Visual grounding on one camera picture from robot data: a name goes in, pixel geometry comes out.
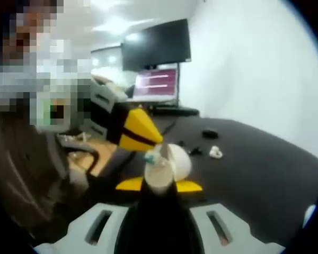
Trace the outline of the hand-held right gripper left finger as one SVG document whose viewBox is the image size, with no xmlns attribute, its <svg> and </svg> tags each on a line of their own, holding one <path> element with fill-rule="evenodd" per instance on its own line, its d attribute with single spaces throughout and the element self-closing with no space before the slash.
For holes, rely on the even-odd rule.
<svg viewBox="0 0 318 254">
<path fill-rule="evenodd" d="M 98 203 L 71 222 L 63 238 L 36 246 L 36 253 L 158 253 L 159 177 L 136 182 L 138 203 L 130 207 Z"/>
</svg>

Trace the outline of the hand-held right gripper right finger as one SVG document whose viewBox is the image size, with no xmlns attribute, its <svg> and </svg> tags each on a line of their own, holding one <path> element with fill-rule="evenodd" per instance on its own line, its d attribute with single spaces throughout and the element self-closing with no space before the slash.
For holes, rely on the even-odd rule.
<svg viewBox="0 0 318 254">
<path fill-rule="evenodd" d="M 174 181 L 158 187 L 160 253 L 282 253 L 283 246 L 264 243 L 247 222 L 216 203 L 186 207 Z"/>
</svg>

